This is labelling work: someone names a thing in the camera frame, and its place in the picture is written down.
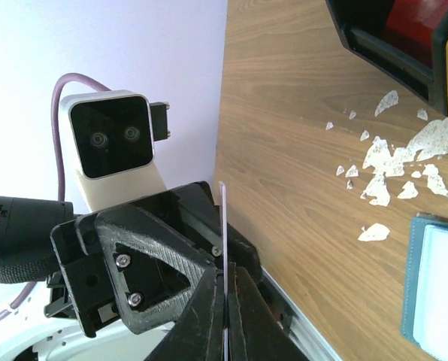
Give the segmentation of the white credit card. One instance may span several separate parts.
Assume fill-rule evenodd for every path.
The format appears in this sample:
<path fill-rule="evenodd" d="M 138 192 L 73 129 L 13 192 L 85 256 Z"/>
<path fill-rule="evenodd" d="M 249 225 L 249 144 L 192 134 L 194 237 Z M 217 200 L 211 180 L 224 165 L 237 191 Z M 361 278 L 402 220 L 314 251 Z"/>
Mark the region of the white credit card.
<path fill-rule="evenodd" d="M 219 181 L 220 195 L 220 219 L 222 236 L 222 269 L 223 269 L 223 293 L 224 293 L 224 328 L 223 328 L 223 359 L 228 361 L 229 356 L 229 246 L 227 223 L 227 198 L 226 185 Z"/>

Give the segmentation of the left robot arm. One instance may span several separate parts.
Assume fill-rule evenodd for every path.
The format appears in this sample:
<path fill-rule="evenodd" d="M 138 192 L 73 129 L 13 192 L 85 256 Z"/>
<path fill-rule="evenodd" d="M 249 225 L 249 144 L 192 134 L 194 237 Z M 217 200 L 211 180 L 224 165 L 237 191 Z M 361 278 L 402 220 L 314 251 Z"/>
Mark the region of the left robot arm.
<path fill-rule="evenodd" d="M 206 341 L 264 305 L 254 246 L 220 221 L 205 183 L 76 217 L 69 202 L 0 197 L 0 284 L 25 283 L 0 312 L 0 360 L 76 320 L 86 338 L 166 323 Z"/>

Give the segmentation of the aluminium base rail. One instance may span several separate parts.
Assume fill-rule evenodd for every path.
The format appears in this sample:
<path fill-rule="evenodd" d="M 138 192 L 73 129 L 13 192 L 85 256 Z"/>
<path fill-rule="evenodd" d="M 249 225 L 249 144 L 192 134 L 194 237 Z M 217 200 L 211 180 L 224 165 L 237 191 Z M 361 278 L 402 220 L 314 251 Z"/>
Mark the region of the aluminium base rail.
<path fill-rule="evenodd" d="M 304 315 L 301 309 L 289 297 L 286 291 L 273 279 L 269 272 L 262 269 L 265 283 L 278 294 L 278 299 L 282 300 L 287 307 L 288 316 L 285 316 L 283 324 L 289 338 L 301 350 L 309 360 L 341 361 L 342 358 L 330 345 L 325 337 Z"/>

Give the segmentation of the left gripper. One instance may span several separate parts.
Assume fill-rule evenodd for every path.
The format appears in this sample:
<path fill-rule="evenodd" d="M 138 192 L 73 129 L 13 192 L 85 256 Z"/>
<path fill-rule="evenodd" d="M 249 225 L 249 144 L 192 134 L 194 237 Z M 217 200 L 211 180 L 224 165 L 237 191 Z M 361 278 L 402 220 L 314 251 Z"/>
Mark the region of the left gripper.
<path fill-rule="evenodd" d="M 115 320 L 136 335 L 177 320 L 204 273 L 222 267 L 219 209 L 205 182 L 77 217 L 50 239 L 89 337 Z M 256 248 L 232 227 L 228 243 L 229 260 L 259 283 Z"/>

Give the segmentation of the black bin with red cards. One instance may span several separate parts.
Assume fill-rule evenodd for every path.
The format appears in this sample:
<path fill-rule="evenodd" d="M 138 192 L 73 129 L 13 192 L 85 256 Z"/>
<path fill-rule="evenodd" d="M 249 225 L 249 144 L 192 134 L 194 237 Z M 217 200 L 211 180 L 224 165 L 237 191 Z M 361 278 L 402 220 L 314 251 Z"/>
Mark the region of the black bin with red cards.
<path fill-rule="evenodd" d="M 327 0 L 342 45 L 448 114 L 448 1 Z"/>

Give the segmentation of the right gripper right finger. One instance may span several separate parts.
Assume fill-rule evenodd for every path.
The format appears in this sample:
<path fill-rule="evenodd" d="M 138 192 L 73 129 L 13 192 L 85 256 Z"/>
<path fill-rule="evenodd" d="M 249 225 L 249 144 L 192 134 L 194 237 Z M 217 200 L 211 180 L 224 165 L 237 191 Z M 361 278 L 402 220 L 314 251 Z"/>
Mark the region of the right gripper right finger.
<path fill-rule="evenodd" d="M 253 279 L 229 266 L 229 359 L 302 360 L 303 353 L 280 328 Z"/>

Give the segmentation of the blue leather card holder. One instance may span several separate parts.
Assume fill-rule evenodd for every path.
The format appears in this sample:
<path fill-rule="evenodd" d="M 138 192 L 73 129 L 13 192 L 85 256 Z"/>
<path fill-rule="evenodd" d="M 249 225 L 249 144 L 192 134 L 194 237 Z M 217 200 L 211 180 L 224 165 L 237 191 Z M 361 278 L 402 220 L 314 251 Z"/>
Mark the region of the blue leather card holder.
<path fill-rule="evenodd" d="M 418 214 L 410 222 L 401 335 L 448 360 L 448 219 Z"/>

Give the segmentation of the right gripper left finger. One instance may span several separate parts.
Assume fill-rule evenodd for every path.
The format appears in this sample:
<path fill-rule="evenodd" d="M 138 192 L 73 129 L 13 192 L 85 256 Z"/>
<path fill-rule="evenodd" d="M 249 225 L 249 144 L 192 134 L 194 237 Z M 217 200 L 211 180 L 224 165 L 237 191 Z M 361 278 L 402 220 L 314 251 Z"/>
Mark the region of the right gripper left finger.
<path fill-rule="evenodd" d="M 224 295 L 220 270 L 202 275 L 182 314 L 148 360 L 222 360 Z"/>

